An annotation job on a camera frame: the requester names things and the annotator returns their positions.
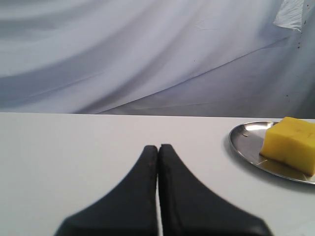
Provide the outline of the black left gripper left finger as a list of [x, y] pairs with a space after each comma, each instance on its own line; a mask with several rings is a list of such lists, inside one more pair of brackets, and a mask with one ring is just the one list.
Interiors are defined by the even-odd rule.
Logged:
[[67, 217], [58, 236], [156, 236], [158, 149], [145, 146], [124, 179], [108, 194]]

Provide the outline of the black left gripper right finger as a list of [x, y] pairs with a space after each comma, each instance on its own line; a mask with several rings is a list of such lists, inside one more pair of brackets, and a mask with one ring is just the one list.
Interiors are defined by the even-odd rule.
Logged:
[[260, 218], [224, 200], [186, 167], [174, 148], [158, 152], [158, 192], [165, 236], [269, 236]]

